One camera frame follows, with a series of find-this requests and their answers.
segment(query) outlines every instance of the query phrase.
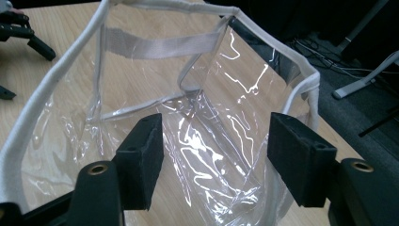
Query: black clamp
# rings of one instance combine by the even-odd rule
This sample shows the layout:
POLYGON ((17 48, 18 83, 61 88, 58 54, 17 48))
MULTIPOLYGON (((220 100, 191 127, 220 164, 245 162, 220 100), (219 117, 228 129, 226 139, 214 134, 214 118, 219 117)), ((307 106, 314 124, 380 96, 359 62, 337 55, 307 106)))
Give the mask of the black clamp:
MULTIPOLYGON (((0 13, 0 41, 6 41, 9 37, 28 39, 27 45, 51 61, 56 57, 56 52, 35 36, 29 24, 29 17, 11 11, 0 13)), ((12 91, 0 86, 0 99, 12 100, 16 95, 12 91)))

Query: clear plastic bag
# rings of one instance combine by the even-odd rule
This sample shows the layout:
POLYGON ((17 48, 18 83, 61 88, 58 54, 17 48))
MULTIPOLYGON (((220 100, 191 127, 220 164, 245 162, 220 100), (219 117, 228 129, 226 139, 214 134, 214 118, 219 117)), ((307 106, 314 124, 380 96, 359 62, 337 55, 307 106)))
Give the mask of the clear plastic bag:
POLYGON ((238 8, 103 1, 24 109, 38 120, 19 119, 0 153, 0 198, 28 211, 73 190, 81 168, 111 159, 138 120, 162 113, 152 207, 126 212, 126 223, 274 225, 292 199, 266 158, 270 112, 315 128, 318 76, 238 8), (266 58, 228 26, 238 23, 265 41, 266 58))

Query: transparent plastic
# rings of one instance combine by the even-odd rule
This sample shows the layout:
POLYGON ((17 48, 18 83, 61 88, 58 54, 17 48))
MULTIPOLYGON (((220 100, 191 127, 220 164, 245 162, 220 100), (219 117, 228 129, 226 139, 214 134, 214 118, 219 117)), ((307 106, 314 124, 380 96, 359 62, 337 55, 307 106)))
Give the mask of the transparent plastic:
MULTIPOLYGON (((127 225, 276 224, 292 200, 266 158, 270 112, 283 109, 306 75, 267 43, 260 57, 232 27, 243 26, 234 17, 111 7, 29 141, 29 209, 73 190, 81 168, 111 159, 138 120, 162 113, 165 159, 152 206, 126 212, 127 225), (123 41, 215 32, 214 49, 194 56, 143 59, 123 41)), ((290 114, 307 123, 306 93, 290 114)))

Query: white stand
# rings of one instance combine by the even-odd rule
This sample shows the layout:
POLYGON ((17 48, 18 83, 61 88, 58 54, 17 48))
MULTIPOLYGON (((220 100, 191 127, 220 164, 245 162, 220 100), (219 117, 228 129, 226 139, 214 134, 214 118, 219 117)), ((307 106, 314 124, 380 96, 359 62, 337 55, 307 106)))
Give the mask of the white stand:
POLYGON ((394 52, 392 55, 390 55, 388 58, 386 58, 374 71, 372 71, 369 75, 367 75, 364 78, 361 78, 360 80, 351 83, 345 87, 342 87, 340 89, 337 89, 332 92, 332 96, 334 98, 340 100, 343 97, 358 91, 359 89, 363 89, 370 85, 374 78, 379 75, 382 71, 384 71, 388 66, 390 66, 393 62, 395 62, 397 65, 399 65, 399 51, 394 52))

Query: wooden table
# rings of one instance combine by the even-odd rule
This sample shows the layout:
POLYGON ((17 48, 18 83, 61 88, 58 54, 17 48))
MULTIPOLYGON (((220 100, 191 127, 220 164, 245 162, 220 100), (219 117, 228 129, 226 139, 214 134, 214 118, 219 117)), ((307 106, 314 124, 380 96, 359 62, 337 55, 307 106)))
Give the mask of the wooden table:
MULTIPOLYGON (((98 4, 82 4, 53 8, 33 8, 24 12, 38 37, 52 46, 57 57, 53 62, 30 49, 25 40, 10 39, 0 43, 0 85, 17 93, 13 101, 0 101, 0 145, 42 77, 59 60, 86 27, 98 4)), ((319 134, 338 148, 337 159, 359 155, 323 120, 320 119, 319 134)), ((279 225, 328 225, 327 207, 305 209, 292 205, 279 225)))

